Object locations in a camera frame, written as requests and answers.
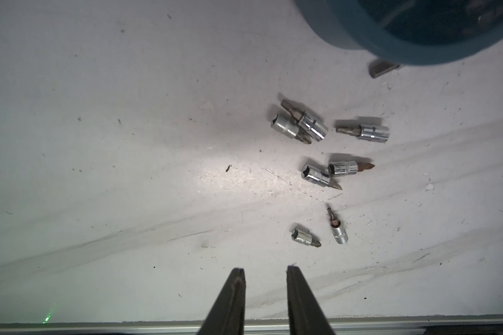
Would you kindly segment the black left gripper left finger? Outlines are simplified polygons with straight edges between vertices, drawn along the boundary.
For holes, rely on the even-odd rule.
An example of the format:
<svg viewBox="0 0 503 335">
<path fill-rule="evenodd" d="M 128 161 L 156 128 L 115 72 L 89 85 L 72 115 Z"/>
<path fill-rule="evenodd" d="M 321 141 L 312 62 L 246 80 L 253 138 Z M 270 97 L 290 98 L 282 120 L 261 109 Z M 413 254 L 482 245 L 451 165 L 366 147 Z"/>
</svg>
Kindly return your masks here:
<svg viewBox="0 0 503 335">
<path fill-rule="evenodd" d="M 245 271 L 232 269 L 197 334 L 244 334 Z"/>
</svg>

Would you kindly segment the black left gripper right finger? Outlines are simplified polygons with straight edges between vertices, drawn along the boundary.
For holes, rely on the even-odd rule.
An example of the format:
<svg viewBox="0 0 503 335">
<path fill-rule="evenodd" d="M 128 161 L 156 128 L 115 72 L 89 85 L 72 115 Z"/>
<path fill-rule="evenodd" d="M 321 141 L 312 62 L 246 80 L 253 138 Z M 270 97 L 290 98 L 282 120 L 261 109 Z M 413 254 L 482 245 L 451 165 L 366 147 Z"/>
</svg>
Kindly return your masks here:
<svg viewBox="0 0 503 335">
<path fill-rule="evenodd" d="M 286 271 L 290 334 L 331 334 L 334 331 L 299 267 Z"/>
</svg>

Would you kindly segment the silver bit bottom long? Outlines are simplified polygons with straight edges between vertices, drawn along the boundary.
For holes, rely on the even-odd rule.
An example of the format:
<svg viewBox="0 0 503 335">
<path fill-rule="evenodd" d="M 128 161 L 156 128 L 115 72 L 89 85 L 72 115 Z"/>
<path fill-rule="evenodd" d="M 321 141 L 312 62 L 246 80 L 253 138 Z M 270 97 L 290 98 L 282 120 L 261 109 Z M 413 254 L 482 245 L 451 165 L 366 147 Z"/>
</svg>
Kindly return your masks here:
<svg viewBox="0 0 503 335">
<path fill-rule="evenodd" d="M 293 229 L 291 233 L 291 238 L 293 241 L 302 245 L 316 248 L 321 247 L 321 242 L 316 237 L 298 228 Z"/>
</svg>

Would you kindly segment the silver bit bottom small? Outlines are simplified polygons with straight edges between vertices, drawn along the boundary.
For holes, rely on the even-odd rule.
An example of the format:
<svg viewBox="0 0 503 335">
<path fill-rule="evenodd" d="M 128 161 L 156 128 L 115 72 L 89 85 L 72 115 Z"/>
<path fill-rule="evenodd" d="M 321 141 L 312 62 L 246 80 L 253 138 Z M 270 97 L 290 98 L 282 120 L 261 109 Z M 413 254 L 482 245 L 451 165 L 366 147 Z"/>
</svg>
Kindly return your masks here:
<svg viewBox="0 0 503 335">
<path fill-rule="evenodd" d="M 342 221 L 338 218 L 336 213 L 332 210 L 330 206 L 327 208 L 328 215 L 330 217 L 330 224 L 332 234 L 334 236 L 335 241 L 338 244 L 346 244 L 349 240 L 347 232 L 345 230 L 345 226 Z"/>
</svg>

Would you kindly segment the silver bit pair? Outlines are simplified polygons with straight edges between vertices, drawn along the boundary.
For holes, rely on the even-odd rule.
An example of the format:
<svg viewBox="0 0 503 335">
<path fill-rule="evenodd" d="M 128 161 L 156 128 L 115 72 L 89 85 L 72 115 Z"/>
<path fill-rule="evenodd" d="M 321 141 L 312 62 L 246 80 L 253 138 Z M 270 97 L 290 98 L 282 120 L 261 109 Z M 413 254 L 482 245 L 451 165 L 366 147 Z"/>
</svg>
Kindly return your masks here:
<svg viewBox="0 0 503 335">
<path fill-rule="evenodd" d="M 316 166 L 306 165 L 301 171 L 301 177 L 303 180 L 321 187 L 342 190 L 341 185 L 335 181 L 335 178 L 361 173 L 366 170 L 371 170 L 374 167 L 375 165 L 372 163 L 357 161 L 331 162 L 328 164 L 326 170 L 322 170 Z"/>
</svg>

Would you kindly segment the dark teal storage box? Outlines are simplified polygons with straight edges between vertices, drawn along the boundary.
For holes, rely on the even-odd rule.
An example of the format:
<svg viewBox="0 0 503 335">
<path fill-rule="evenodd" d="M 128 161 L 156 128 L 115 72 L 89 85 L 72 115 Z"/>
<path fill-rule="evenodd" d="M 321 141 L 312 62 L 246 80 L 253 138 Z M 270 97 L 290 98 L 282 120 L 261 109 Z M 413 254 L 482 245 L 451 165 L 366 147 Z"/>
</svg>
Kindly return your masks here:
<svg viewBox="0 0 503 335">
<path fill-rule="evenodd" d="M 310 28 L 344 50 L 397 64 L 446 64 L 503 39 L 503 1 L 296 1 Z"/>
</svg>

